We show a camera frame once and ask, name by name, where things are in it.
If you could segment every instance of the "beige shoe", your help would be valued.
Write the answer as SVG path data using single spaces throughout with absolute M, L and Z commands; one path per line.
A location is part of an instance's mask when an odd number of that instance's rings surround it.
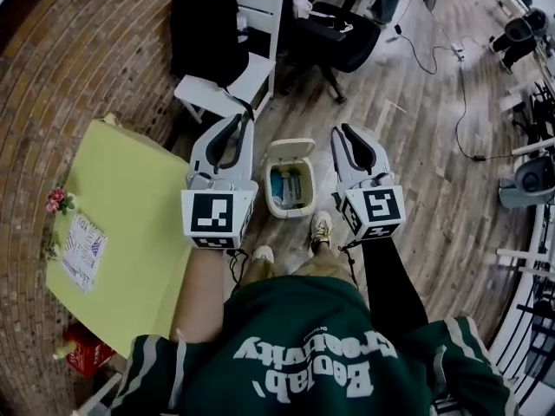
M 257 259 L 266 259 L 274 263 L 274 252 L 268 245 L 261 245 L 252 252 L 251 260 L 254 262 Z
M 331 232 L 333 224 L 327 211 L 315 212 L 310 221 L 310 249 L 314 253 L 316 247 L 325 242 L 331 247 Z

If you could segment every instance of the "khaki pants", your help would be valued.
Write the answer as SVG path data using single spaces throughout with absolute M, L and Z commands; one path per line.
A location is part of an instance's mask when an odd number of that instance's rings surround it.
M 251 263 L 239 285 L 244 287 L 249 283 L 278 276 L 285 276 L 285 273 L 269 260 L 257 259 Z M 326 245 L 320 245 L 318 255 L 303 263 L 292 276 L 335 277 L 356 287 L 349 272 Z

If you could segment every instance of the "white bin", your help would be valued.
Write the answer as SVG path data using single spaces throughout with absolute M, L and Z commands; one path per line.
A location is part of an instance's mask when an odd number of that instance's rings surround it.
M 312 139 L 286 139 L 270 143 L 268 159 L 264 169 L 264 183 L 266 203 L 268 208 L 277 218 L 300 218 L 312 214 L 316 206 L 316 184 L 314 183 L 314 168 L 309 156 L 316 143 Z M 296 174 L 299 184 L 294 184 L 295 204 L 291 206 L 278 205 L 272 196 L 271 173 L 278 172 L 285 184 L 289 184 L 287 174 Z

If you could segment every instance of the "black backpack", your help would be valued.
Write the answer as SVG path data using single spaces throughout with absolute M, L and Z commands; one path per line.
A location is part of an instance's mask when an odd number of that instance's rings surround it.
M 193 75 L 225 88 L 249 64 L 238 42 L 237 0 L 172 0 L 172 74 Z

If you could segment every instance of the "white chair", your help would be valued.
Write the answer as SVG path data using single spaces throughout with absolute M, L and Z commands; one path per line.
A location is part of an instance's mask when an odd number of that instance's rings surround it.
M 230 94 L 248 103 L 252 103 L 255 95 L 268 80 L 268 92 L 254 109 L 257 119 L 270 98 L 274 95 L 274 68 L 278 49 L 279 23 L 283 0 L 237 0 L 239 13 L 246 17 L 248 26 L 271 35 L 268 58 L 249 53 L 249 66 L 239 78 L 227 88 Z M 215 82 L 186 75 L 173 95 L 180 99 L 186 109 L 198 122 L 206 111 L 221 117 L 242 114 L 245 108 L 225 93 Z

